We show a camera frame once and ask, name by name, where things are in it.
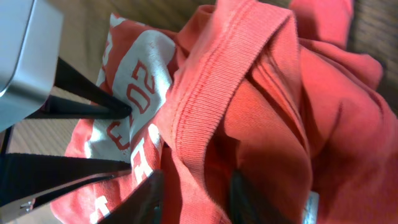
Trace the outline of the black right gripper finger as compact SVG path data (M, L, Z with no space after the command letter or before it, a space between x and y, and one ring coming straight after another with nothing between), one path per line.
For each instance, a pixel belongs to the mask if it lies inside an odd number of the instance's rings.
M229 217L233 224L293 224L238 170L230 181Z
M154 171L99 224L160 224L164 200L164 174Z
M57 62L54 86L92 104L50 95L29 119L123 119L132 112L129 105L100 89L61 58Z
M127 162L35 154L1 156L1 214L25 215L62 195L131 173Z

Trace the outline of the orange red t-shirt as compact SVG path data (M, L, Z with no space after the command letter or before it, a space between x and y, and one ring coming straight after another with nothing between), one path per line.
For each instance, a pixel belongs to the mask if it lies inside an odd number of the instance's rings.
M116 14L97 85L132 107L80 120L66 154L131 165L51 203L98 223L154 171L162 223L231 223L234 170L293 223L397 222L397 117L380 63L346 49L353 1L200 6L180 32Z

